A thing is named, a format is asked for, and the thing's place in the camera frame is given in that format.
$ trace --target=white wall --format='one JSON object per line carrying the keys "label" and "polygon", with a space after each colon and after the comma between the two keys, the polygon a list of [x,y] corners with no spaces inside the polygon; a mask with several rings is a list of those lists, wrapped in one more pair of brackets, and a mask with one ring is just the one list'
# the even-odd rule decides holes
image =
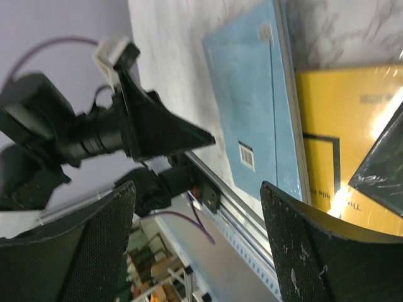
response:
{"label": "white wall", "polygon": [[[125,0],[2,0],[0,1],[0,82],[17,58],[32,45],[58,35],[82,35],[99,40],[113,33],[132,36]],[[37,55],[23,69],[40,70],[59,88],[76,112],[87,111],[94,90],[104,83],[87,45],[56,46]],[[110,103],[108,93],[99,97]],[[9,144],[0,133],[0,148]],[[86,195],[111,183],[135,164],[123,152],[90,159],[81,169],[64,167],[72,184],[57,190],[51,206]]]}

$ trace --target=purple cable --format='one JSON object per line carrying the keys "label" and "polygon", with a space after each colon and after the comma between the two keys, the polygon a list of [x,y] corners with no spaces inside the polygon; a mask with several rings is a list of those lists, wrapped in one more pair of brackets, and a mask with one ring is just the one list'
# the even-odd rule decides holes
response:
{"label": "purple cable", "polygon": [[197,227],[197,229],[199,229],[202,233],[204,233],[204,235],[207,237],[207,240],[208,240],[212,245],[215,245],[215,240],[214,240],[214,238],[207,232],[207,230],[206,230],[205,227],[203,226],[202,222],[200,221],[200,218],[199,218],[199,216],[197,215],[195,206],[193,205],[193,202],[190,201],[190,203],[191,203],[190,206],[191,206],[191,208],[192,208],[192,210],[193,210],[193,214],[195,215],[195,218],[197,219],[197,222],[194,221],[194,220],[192,220],[191,218],[187,217],[186,215],[184,215],[184,214],[182,214],[182,213],[177,213],[177,212],[174,212],[174,211],[161,211],[161,212],[157,212],[157,213],[154,213],[154,214],[150,214],[150,215],[148,215],[148,216],[146,216],[146,217],[143,217],[143,218],[141,218],[140,220],[146,220],[146,219],[149,219],[149,218],[157,217],[157,216],[159,216],[159,215],[173,215],[173,216],[175,216],[175,217],[182,218],[182,219],[186,220],[187,222],[191,223],[192,225],[194,225],[195,227]]}
{"label": "purple cable", "polygon": [[6,80],[4,81],[2,85],[2,89],[6,87],[7,84],[10,82],[14,81],[16,73],[24,66],[24,64],[30,60],[36,53],[42,51],[45,48],[51,47],[56,44],[63,44],[63,43],[82,43],[82,44],[88,44],[88,45],[93,45],[97,46],[98,41],[86,38],[83,36],[58,36],[56,38],[51,38],[49,40],[46,40],[42,43],[39,43],[38,45],[35,45],[31,49],[29,49],[24,55],[22,55],[17,62],[13,65],[13,68],[8,72],[8,75],[6,76]]}

